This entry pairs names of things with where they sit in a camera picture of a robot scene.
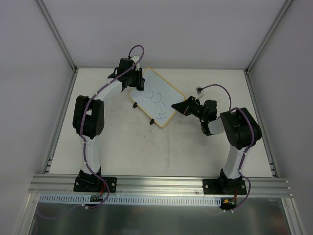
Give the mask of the yellow framed whiteboard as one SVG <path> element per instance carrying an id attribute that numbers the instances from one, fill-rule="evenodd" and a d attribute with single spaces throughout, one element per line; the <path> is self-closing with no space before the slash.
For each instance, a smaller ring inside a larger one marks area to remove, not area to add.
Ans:
<path id="1" fill-rule="evenodd" d="M 144 90 L 131 89 L 130 99 L 160 128 L 176 113 L 173 104 L 186 100 L 185 95 L 151 67 L 143 71 Z"/>

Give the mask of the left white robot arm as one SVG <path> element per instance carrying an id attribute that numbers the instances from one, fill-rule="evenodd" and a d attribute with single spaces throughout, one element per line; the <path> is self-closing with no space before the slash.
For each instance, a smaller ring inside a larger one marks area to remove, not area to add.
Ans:
<path id="1" fill-rule="evenodd" d="M 105 127 L 104 102 L 127 87 L 144 90 L 145 79 L 139 61 L 139 56 L 121 58 L 103 87 L 91 96 L 76 98 L 72 126 L 82 143 L 83 164 L 75 179 L 75 192 L 97 192 L 106 186 L 100 164 L 100 135 Z"/>

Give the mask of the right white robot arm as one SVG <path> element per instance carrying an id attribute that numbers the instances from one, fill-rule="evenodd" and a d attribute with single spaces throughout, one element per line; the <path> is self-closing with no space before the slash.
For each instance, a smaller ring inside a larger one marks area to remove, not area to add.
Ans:
<path id="1" fill-rule="evenodd" d="M 217 102 L 207 100 L 204 104 L 193 96 L 172 105 L 184 116 L 193 115 L 200 120 L 201 130 L 206 136 L 225 133 L 230 144 L 229 154 L 220 175 L 215 180 L 202 181 L 205 195 L 246 195 L 242 168 L 247 152 L 262 137 L 261 128 L 247 108 L 235 108 L 217 116 Z"/>

